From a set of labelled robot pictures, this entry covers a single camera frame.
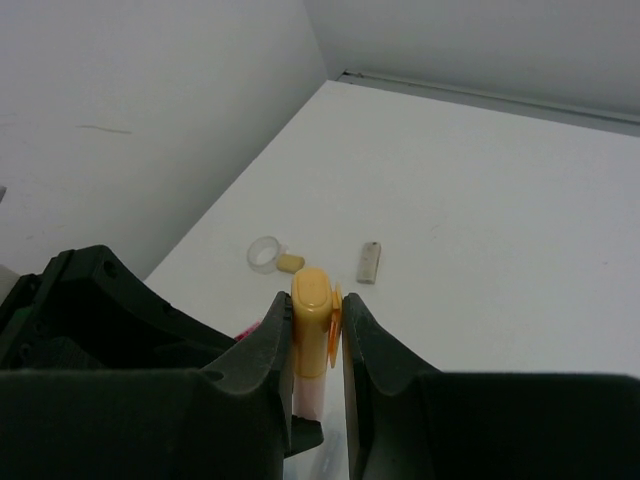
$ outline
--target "gray wall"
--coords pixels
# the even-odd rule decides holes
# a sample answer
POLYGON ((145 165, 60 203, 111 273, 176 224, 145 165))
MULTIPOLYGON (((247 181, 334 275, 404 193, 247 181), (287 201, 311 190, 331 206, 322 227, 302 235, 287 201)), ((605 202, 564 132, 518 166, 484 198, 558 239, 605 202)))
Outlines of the gray wall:
POLYGON ((0 264, 145 277, 325 80, 302 0, 1 2, 0 264))
POLYGON ((305 0, 345 69, 640 114, 637 0, 305 0))

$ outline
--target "yellow object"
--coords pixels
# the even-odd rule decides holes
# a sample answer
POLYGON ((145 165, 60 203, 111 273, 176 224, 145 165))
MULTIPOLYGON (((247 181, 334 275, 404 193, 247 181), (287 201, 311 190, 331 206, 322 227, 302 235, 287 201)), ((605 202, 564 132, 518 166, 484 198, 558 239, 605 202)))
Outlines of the yellow object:
POLYGON ((293 277, 291 300, 296 374, 318 377, 326 372, 329 355, 335 366, 342 318, 340 286, 334 292, 324 270, 304 268, 293 277))
POLYGON ((299 257, 298 255, 289 255, 288 253, 283 253, 278 257, 278 263, 276 263, 276 267, 281 272, 296 273, 298 270, 304 267, 304 258, 299 257))

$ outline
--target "tabletop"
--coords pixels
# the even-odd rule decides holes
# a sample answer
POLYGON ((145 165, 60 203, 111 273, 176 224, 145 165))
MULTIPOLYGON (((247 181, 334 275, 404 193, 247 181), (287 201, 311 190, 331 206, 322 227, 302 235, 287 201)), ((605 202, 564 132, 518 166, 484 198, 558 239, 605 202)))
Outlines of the tabletop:
POLYGON ((233 336, 290 290, 246 263, 272 235, 441 370, 640 376, 639 179, 635 137, 327 82, 147 284, 233 336))

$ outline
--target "highlighter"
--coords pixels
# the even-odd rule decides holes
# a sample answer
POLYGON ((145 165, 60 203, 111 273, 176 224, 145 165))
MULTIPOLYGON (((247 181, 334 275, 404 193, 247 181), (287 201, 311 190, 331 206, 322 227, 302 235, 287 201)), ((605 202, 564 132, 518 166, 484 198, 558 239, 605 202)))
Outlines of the highlighter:
POLYGON ((320 420, 324 407, 327 360, 335 367, 342 330, 340 285, 331 290, 320 268, 303 268, 291 282, 295 377, 293 414, 320 420))

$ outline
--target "clear tape roll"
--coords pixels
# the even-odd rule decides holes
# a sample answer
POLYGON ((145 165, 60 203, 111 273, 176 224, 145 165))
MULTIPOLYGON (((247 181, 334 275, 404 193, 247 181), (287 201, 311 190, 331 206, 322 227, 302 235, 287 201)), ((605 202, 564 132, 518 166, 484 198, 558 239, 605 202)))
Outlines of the clear tape roll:
POLYGON ((267 274, 276 271, 278 257, 286 250, 275 237, 260 237, 247 250, 247 263, 254 272, 267 274))

